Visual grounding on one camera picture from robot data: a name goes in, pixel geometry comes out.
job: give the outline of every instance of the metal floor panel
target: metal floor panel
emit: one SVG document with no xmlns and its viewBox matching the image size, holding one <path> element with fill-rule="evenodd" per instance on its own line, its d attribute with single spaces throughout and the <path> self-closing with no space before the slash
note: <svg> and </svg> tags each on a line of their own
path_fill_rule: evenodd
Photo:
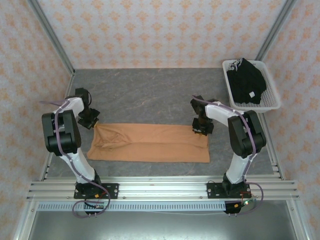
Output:
<svg viewBox="0 0 320 240">
<path fill-rule="evenodd" d="M 266 201 L 257 211 L 237 217 L 198 215 L 204 213 L 113 211 L 79 219 L 71 212 L 41 211 L 36 213 L 29 240 L 297 239 L 285 201 Z"/>
</svg>

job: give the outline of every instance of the patterned wallpaper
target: patterned wallpaper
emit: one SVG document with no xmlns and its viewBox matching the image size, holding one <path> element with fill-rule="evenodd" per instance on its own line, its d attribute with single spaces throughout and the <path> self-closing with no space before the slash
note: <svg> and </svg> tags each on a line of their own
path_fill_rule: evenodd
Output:
<svg viewBox="0 0 320 240">
<path fill-rule="evenodd" d="M 285 0 L 39 0 L 75 69 L 254 59 Z"/>
<path fill-rule="evenodd" d="M 320 1 L 296 3 L 264 61 L 282 100 L 267 114 L 276 150 L 285 176 L 299 181 L 320 236 Z"/>
<path fill-rule="evenodd" d="M 47 151 L 40 100 L 64 97 L 70 75 L 26 0 L 0 2 L 0 239 L 11 240 Z"/>
</svg>

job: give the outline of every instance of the black mounting plate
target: black mounting plate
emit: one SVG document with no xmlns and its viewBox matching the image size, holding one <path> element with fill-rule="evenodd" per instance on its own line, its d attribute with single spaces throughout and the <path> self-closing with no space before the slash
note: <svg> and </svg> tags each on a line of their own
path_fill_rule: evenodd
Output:
<svg viewBox="0 0 320 240">
<path fill-rule="evenodd" d="M 250 185 L 244 184 L 243 187 L 238 188 L 237 191 L 233 191 L 228 195 L 222 186 L 222 182 L 208 182 L 206 184 L 208 199 L 241 199 L 242 197 L 244 199 L 250 199 L 251 193 L 246 193 L 248 189 L 250 189 Z"/>
<path fill-rule="evenodd" d="M 111 199 L 118 199 L 119 183 L 101 183 L 101 186 L 107 189 L 107 191 L 110 193 Z M 99 199 L 99 197 L 83 196 L 79 192 L 74 192 L 73 195 L 74 199 Z M 108 199 L 108 194 L 102 195 L 100 199 Z"/>
</svg>

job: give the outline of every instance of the gray surface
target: gray surface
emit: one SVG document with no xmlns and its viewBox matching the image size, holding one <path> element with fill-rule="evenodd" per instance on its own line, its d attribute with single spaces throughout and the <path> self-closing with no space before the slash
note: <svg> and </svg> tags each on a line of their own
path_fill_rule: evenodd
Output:
<svg viewBox="0 0 320 240">
<path fill-rule="evenodd" d="M 295 240 L 285 201 L 265 201 L 238 217 L 157 212 L 106 212 L 79 219 L 71 212 L 37 212 L 30 240 Z"/>
<path fill-rule="evenodd" d="M 191 125 L 196 117 L 191 95 L 218 99 L 229 105 L 221 68 L 96 69 L 77 70 L 70 94 L 85 88 L 92 95 L 91 107 L 101 112 L 99 123 Z M 91 147 L 94 131 L 79 126 L 82 151 Z M 223 175 L 233 151 L 228 128 L 214 122 L 209 136 L 210 163 L 154 163 L 88 160 L 101 177 Z M 249 174 L 272 174 L 267 148 L 254 159 Z M 54 156 L 49 177 L 72 177 L 72 171 Z"/>
</svg>

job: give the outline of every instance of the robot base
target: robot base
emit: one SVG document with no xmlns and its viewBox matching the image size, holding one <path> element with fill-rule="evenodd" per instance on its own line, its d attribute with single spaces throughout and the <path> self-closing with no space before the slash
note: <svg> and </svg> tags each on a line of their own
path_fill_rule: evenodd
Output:
<svg viewBox="0 0 320 240">
<path fill-rule="evenodd" d="M 94 170 L 94 183 L 104 187 L 110 194 L 111 199 L 118 199 L 119 183 L 101 183 L 100 177 Z M 76 183 L 74 190 L 74 199 L 108 199 L 109 196 L 103 193 L 100 187 L 91 183 Z"/>
<path fill-rule="evenodd" d="M 119 183 L 101 183 L 100 185 L 105 189 L 107 189 L 111 199 L 118 199 Z M 74 199 L 108 199 L 107 194 L 103 194 L 102 196 L 101 194 L 102 194 L 102 189 L 100 188 L 98 189 L 96 194 L 81 194 L 79 191 L 77 192 L 77 190 L 75 190 L 73 198 Z"/>
<path fill-rule="evenodd" d="M 243 181 L 232 184 L 226 174 L 222 182 L 208 182 L 206 184 L 208 199 L 249 199 L 251 198 L 250 185 Z"/>
</svg>

